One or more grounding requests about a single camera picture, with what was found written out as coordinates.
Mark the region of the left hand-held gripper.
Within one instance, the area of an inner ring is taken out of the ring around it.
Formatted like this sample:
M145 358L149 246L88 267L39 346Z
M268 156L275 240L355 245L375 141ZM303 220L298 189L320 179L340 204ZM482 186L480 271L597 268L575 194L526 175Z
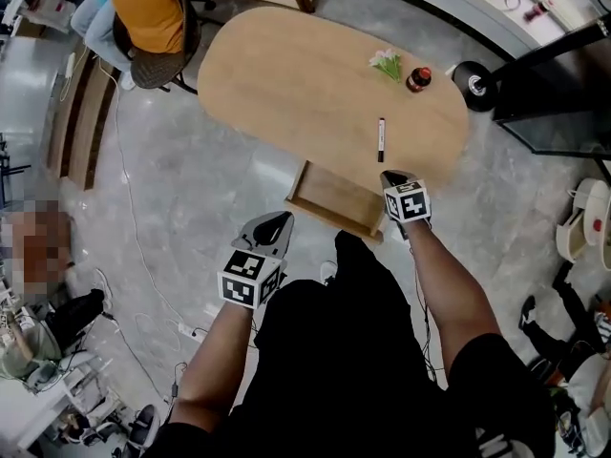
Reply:
M249 309L265 304L281 285L286 261L273 257L285 256L293 227L290 211L272 212L248 221L232 241L236 248L218 272L219 297ZM243 249L260 249L264 255Z

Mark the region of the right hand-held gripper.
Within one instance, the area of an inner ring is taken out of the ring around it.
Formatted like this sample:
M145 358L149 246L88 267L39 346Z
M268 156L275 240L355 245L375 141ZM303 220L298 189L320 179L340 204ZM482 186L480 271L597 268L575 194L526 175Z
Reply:
M428 219L431 200L423 181L411 173L385 170L380 179L389 217L399 223Z

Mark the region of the wooden drawer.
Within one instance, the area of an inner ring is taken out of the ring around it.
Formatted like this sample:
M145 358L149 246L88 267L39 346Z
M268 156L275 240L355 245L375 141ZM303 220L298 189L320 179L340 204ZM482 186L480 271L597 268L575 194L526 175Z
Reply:
M382 197L310 161L300 166L285 203L371 244L384 240Z

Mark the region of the small dark red jar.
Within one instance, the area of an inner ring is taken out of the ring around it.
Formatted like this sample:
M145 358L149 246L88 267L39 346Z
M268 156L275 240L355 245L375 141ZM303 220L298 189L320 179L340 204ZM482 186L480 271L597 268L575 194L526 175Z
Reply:
M428 67L414 68L406 79L406 87L413 93L422 92L432 82L432 71Z

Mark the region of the small flower bunch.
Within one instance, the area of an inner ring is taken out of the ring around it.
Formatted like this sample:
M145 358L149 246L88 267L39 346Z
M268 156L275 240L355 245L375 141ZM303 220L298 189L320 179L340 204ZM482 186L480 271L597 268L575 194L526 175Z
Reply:
M369 65L400 83L402 79L401 56L393 49L377 51L369 60Z

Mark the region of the person's right forearm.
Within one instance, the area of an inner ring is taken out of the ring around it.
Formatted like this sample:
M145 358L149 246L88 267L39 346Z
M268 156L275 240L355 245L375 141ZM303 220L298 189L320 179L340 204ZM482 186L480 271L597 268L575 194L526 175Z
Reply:
M425 302L436 324L444 370L471 340L500 333L494 311L478 281L445 247L424 220L404 226Z

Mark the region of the person's left forearm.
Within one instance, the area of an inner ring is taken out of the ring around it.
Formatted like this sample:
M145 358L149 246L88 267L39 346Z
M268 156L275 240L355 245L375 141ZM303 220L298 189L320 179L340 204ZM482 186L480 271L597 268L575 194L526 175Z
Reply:
M171 424L212 432L229 415L245 369L253 310L227 302L186 367Z

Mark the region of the black coat rack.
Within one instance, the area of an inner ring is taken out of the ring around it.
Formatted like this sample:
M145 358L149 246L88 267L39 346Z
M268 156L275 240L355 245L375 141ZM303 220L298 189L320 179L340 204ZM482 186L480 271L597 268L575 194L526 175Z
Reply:
M488 112L497 103L498 87L508 75L520 69L530 69L567 52L586 47L611 35L611 12L561 38L527 52L520 58L489 71L475 61L463 61L455 66L452 81L461 92L467 107L475 112Z

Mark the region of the person's black clothing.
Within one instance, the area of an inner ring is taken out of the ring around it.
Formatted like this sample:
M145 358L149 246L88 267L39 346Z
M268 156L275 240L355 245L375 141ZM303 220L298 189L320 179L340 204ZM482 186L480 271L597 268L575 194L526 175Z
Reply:
M330 285L269 300L225 420L168 420L142 458L554 458L551 399L501 332L467 343L441 388L390 270L352 234L335 248Z

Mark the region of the black glass-door cabinet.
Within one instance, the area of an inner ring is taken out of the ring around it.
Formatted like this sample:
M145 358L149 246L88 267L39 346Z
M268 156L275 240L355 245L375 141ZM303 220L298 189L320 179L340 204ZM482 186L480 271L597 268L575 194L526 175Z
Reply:
M537 155L611 159L611 37L514 68L493 119Z

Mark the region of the white round trolley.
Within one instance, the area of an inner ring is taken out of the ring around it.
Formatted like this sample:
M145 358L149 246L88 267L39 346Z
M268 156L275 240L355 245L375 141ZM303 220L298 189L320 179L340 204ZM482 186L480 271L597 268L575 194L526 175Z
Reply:
M588 177L569 195L571 213L556 229L559 255L575 263L586 248L597 248L602 267L611 272L611 187Z

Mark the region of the brown chair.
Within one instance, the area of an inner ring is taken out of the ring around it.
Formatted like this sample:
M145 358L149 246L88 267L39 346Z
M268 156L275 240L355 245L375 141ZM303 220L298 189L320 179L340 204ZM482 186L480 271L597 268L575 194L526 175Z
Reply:
M138 87L170 93L170 85L174 84L197 95L198 91L185 82L183 72L199 48L201 27L212 24L220 28L224 23L208 15L217 6L214 0L179 0L179 3L183 10L181 52L151 53L137 48L118 15L113 23L113 36L118 49L131 61L132 77Z

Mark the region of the wooden steps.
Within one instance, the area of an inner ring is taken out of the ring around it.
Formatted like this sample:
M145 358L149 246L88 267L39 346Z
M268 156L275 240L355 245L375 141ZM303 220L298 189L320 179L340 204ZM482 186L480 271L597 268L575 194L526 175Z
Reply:
M53 115L47 168L80 190L94 188L102 136L119 71L80 45L73 77L61 81Z

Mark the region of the red drink bottle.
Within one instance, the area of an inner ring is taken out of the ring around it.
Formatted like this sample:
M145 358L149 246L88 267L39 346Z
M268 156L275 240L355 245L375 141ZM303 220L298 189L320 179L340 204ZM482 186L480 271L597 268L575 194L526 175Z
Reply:
M532 21L546 14L549 11L550 7L547 5L546 2L536 2L530 9L524 12L523 20L526 23L531 23Z

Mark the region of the orange cushion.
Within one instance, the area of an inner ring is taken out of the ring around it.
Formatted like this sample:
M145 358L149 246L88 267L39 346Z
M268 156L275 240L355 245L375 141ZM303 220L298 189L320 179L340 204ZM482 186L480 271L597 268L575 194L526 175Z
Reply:
M113 3L137 48L151 53L182 51L180 0L113 0Z

